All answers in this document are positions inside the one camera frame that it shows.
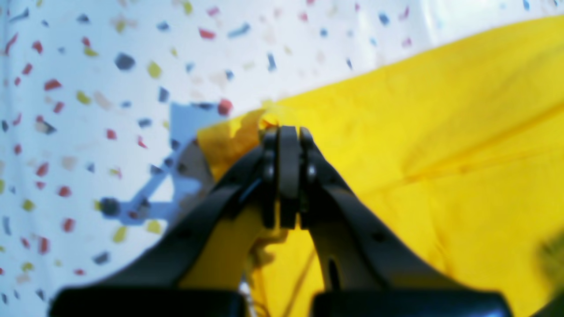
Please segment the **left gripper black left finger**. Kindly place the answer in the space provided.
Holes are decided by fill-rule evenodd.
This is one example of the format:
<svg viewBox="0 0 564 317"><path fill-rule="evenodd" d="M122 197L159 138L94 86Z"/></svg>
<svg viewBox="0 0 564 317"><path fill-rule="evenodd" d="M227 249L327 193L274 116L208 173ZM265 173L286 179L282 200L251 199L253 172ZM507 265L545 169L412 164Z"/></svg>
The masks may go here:
<svg viewBox="0 0 564 317"><path fill-rule="evenodd" d="M291 128L268 129L155 246L95 284L66 288L51 317L247 317L238 291L263 229L291 224Z"/></svg>

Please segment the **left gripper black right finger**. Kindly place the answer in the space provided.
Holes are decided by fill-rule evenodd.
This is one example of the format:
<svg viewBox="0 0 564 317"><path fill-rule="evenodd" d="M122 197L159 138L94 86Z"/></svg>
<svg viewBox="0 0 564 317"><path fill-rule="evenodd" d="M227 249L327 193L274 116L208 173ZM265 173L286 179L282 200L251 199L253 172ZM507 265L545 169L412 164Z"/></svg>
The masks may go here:
<svg viewBox="0 0 564 317"><path fill-rule="evenodd" d="M325 291L312 317L511 317L506 300L439 273L352 192L306 128L289 128L289 197L299 200Z"/></svg>

